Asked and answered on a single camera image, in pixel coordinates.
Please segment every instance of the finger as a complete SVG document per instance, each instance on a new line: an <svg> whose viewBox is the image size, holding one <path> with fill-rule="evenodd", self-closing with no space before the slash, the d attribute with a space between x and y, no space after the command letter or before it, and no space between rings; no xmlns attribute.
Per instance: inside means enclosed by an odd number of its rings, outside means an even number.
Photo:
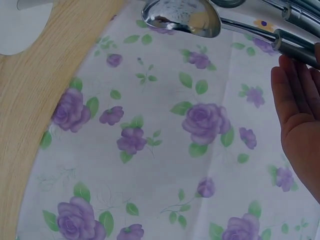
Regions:
<svg viewBox="0 0 320 240"><path fill-rule="evenodd" d="M278 115L281 128L288 120L299 114L299 108L294 98L290 83L285 71L276 66L271 70L271 88L273 93L275 110Z"/></svg>
<svg viewBox="0 0 320 240"><path fill-rule="evenodd" d="M293 97L296 101L296 104L300 112L312 115L311 109L307 103L304 91L300 84L299 76L297 74L296 67L293 60L288 58L287 56L282 55L279 57L279 65L280 65L280 68L284 70L289 80Z"/></svg>
<svg viewBox="0 0 320 240"><path fill-rule="evenodd" d="M295 62L294 65L306 102L308 103L314 118L320 120L320 96L316 84L312 79L311 73L308 67L301 62Z"/></svg>

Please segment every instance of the purple flower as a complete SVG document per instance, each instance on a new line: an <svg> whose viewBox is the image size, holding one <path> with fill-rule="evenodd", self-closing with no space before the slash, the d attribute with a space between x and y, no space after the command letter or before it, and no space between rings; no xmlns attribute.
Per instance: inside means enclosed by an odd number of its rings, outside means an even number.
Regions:
<svg viewBox="0 0 320 240"><path fill-rule="evenodd" d="M116 68L122 62L122 56L120 54L110 54L106 59L106 64L109 67Z"/></svg>
<svg viewBox="0 0 320 240"><path fill-rule="evenodd" d="M105 228L95 220L92 206L82 197L74 196L70 203L61 202L57 206L56 219L62 236L67 240L104 240Z"/></svg>
<svg viewBox="0 0 320 240"><path fill-rule="evenodd" d="M196 191L201 197L210 198L216 191L215 183L211 177L205 177L199 182Z"/></svg>
<svg viewBox="0 0 320 240"><path fill-rule="evenodd" d="M254 103L256 108L259 108L261 105L265 104L265 99L262 97L263 92L259 87L251 87L246 92L246 101L248 103Z"/></svg>
<svg viewBox="0 0 320 240"><path fill-rule="evenodd" d="M170 29L165 29L165 28L157 28L157 27L153 27L153 26L149 26L148 25L148 28L152 31L155 31L159 34L168 34L168 35L173 35L175 34L175 31L174 30L170 30Z"/></svg>
<svg viewBox="0 0 320 240"><path fill-rule="evenodd" d="M125 151L129 155L134 155L137 151L144 149L147 140L143 138L144 131L139 127L127 127L121 132L121 138L116 141L119 150Z"/></svg>
<svg viewBox="0 0 320 240"><path fill-rule="evenodd" d="M222 240L261 240L259 228L258 218L250 213L242 218L231 217L222 233Z"/></svg>
<svg viewBox="0 0 320 240"><path fill-rule="evenodd" d="M51 118L53 123L64 131L78 132L91 117L91 112L83 104L83 100L84 97L78 89L68 88L54 110Z"/></svg>
<svg viewBox="0 0 320 240"><path fill-rule="evenodd" d="M110 126L120 122L120 119L124 116L122 106L114 106L111 109L105 110L99 118L99 122L102 124L108 123Z"/></svg>
<svg viewBox="0 0 320 240"><path fill-rule="evenodd" d="M244 127L239 128L240 138L245 143L245 145L253 150L257 146L256 135L252 129L245 129Z"/></svg>
<svg viewBox="0 0 320 240"><path fill-rule="evenodd" d="M277 51L274 51L271 44L266 42L266 41L263 41L261 39L258 39L258 38L253 38L252 41L254 42L254 44L260 48L264 53L267 53L269 54L270 56L274 56L274 55L277 55L278 52Z"/></svg>
<svg viewBox="0 0 320 240"><path fill-rule="evenodd" d="M144 234L145 231L142 229L141 224L132 224L122 228L118 236L116 236L116 240L141 240Z"/></svg>
<svg viewBox="0 0 320 240"><path fill-rule="evenodd" d="M190 52L188 62L194 64L197 69L205 69L211 64L207 55L195 51Z"/></svg>
<svg viewBox="0 0 320 240"><path fill-rule="evenodd" d="M279 167L276 170L276 181L275 184L281 187L284 192L289 192L293 184L295 183L292 177L292 172L289 168Z"/></svg>
<svg viewBox="0 0 320 240"><path fill-rule="evenodd" d="M231 125L223 106L199 103L187 111L182 127L191 133L191 140L194 143L208 145L218 134L227 133Z"/></svg>

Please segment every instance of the floral tablecloth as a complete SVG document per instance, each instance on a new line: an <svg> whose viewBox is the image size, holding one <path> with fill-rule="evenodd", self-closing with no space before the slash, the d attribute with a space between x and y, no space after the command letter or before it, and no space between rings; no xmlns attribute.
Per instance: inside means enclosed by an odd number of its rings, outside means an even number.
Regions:
<svg viewBox="0 0 320 240"><path fill-rule="evenodd" d="M314 240L320 208L280 144L279 54L231 31L150 28L143 4L113 19L61 97L17 239Z"/></svg>

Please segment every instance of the wooden board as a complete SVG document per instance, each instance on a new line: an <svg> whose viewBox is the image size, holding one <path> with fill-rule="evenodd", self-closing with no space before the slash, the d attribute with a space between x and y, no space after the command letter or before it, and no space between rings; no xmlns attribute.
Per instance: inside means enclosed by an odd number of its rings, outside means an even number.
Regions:
<svg viewBox="0 0 320 240"><path fill-rule="evenodd" d="M43 132L73 74L124 0L62 0L37 41L0 55L0 240L14 240Z"/></svg>

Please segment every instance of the hand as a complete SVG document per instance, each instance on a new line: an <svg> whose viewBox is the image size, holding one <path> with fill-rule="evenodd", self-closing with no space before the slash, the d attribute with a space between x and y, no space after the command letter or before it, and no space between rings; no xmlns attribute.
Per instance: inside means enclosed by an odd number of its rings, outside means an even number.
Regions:
<svg viewBox="0 0 320 240"><path fill-rule="evenodd" d="M315 47L320 62L320 44ZM271 70L281 144L295 173L320 203L320 72L279 57Z"/></svg>

